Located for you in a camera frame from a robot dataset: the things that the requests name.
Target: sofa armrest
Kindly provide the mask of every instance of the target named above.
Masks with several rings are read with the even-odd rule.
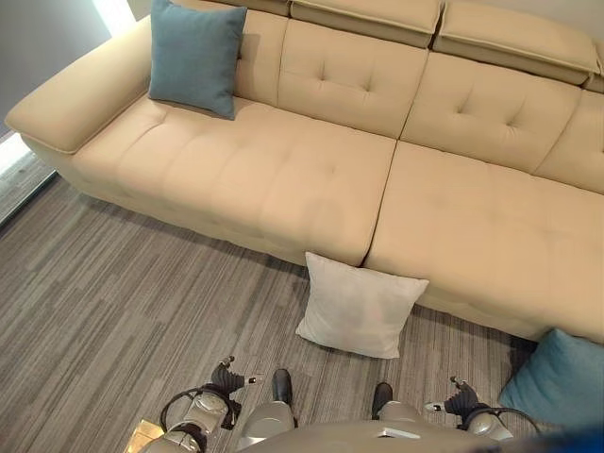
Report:
[[[149,18],[78,59],[9,113],[7,125],[45,146],[74,154],[148,89]]]

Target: white pillow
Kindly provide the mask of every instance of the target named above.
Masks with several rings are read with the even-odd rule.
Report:
[[[306,253],[310,297],[295,333],[323,346],[395,359],[398,338],[427,280],[358,269]]]

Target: beige sofa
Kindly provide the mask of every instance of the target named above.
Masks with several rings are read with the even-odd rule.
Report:
[[[145,19],[8,125],[94,197],[291,262],[428,278],[420,304],[522,337],[604,341],[589,37],[436,0],[228,3],[271,10],[248,12],[235,121],[146,97]]]

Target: black shoe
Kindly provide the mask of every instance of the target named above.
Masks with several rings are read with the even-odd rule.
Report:
[[[379,411],[384,405],[393,400],[393,388],[387,382],[380,382],[374,392],[374,402],[371,405],[371,419],[379,420]]]
[[[292,377],[290,373],[279,368],[273,374],[273,399],[275,401],[283,401],[288,406],[292,406],[293,391],[292,391]]]

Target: floor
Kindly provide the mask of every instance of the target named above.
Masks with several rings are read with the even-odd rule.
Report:
[[[52,172],[19,134],[0,138],[0,223]]]
[[[294,334],[305,268],[93,200],[60,178],[0,230],[0,257],[0,451],[121,452],[142,418],[157,422],[171,395],[206,382],[231,353],[241,373],[287,367],[306,425],[367,418],[384,379],[418,409],[452,394],[450,376],[496,404],[534,348],[419,306],[399,360],[323,348]],[[242,416],[269,398],[270,378],[239,391]],[[530,432],[509,417],[516,434]],[[233,451],[241,427],[209,451]]]

